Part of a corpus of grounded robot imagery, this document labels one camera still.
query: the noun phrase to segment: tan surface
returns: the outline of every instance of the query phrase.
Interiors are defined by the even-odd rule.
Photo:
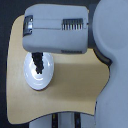
[[[7,114],[9,122],[20,124],[40,116],[78,111],[93,114],[95,100],[109,76],[92,50],[84,55],[55,55],[54,76],[48,88],[34,91],[23,74],[27,52],[22,48],[23,16],[12,28],[7,66]]]

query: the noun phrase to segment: white plastic housing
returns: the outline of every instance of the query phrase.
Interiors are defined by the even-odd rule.
[[[80,6],[38,4],[29,7],[26,16],[33,16],[32,34],[23,37],[29,52],[85,53],[88,47],[88,10]],[[78,26],[63,29],[64,19],[83,19]]]

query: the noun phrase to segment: wooden board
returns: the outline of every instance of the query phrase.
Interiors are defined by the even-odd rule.
[[[24,78],[27,52],[22,47],[24,17],[13,24],[7,64],[7,115],[12,124],[29,122],[54,112],[77,111],[94,114],[96,97],[109,78],[107,66],[92,50],[84,55],[52,54],[54,76],[43,91],[31,89]]]

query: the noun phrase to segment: white round base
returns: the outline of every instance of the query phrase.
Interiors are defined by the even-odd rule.
[[[50,83],[54,72],[53,57],[49,53],[43,53],[44,69],[42,74],[37,74],[33,63],[32,54],[28,53],[24,62],[24,76],[28,85],[35,90],[42,90]]]

